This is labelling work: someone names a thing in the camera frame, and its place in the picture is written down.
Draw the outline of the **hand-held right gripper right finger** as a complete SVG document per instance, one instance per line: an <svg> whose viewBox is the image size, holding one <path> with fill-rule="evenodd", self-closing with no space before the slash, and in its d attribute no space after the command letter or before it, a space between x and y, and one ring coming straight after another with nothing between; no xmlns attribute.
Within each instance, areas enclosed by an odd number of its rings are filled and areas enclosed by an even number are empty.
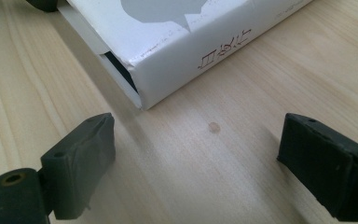
<svg viewBox="0 0 358 224"><path fill-rule="evenodd" d="M332 217L358 222L358 143L316 119L288 113L277 160Z"/></svg>

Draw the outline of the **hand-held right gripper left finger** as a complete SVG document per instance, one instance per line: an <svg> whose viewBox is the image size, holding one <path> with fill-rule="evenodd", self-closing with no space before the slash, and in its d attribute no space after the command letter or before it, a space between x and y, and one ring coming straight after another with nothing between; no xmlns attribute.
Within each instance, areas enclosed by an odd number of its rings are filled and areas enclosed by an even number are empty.
<svg viewBox="0 0 358 224"><path fill-rule="evenodd" d="M57 219L76 219L116 157L115 120L104 113L84 120L41 157L49 205Z"/></svg>

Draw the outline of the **white box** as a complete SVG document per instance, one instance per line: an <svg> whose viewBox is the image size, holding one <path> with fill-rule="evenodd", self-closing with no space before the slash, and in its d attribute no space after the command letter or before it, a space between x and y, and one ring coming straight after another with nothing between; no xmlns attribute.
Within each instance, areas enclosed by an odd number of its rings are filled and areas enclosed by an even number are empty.
<svg viewBox="0 0 358 224"><path fill-rule="evenodd" d="M59 0L118 86L147 110L311 0Z"/></svg>

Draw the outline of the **black round disc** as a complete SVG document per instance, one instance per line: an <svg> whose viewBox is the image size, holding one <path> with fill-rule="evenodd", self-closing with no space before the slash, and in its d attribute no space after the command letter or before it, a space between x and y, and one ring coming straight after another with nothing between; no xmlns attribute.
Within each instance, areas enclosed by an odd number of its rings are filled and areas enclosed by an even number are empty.
<svg viewBox="0 0 358 224"><path fill-rule="evenodd" d="M58 0L26 0L31 6L44 12L54 12L57 10Z"/></svg>

